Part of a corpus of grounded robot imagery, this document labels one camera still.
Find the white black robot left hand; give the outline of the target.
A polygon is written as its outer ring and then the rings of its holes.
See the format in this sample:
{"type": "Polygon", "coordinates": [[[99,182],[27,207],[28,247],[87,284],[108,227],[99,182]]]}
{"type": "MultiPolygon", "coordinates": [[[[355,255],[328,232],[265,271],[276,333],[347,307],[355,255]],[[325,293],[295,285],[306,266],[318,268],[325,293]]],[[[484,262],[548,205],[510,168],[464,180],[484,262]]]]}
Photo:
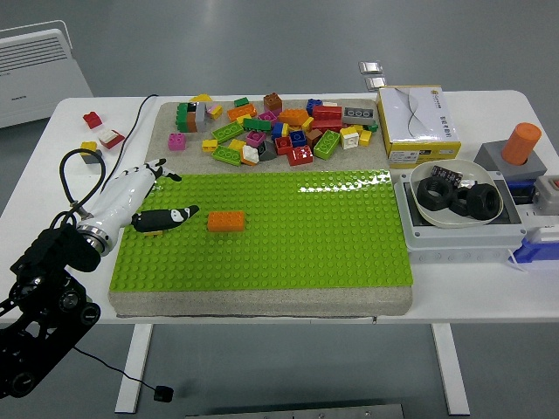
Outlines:
{"type": "Polygon", "coordinates": [[[140,210],[155,181],[168,177],[180,182],[181,176],[165,168],[165,159],[147,162],[123,171],[110,180],[91,208],[92,216],[79,223],[79,229],[99,233],[115,240],[120,229],[131,225],[141,233],[170,230],[192,218],[199,207],[190,205],[176,209],[140,210]]]}

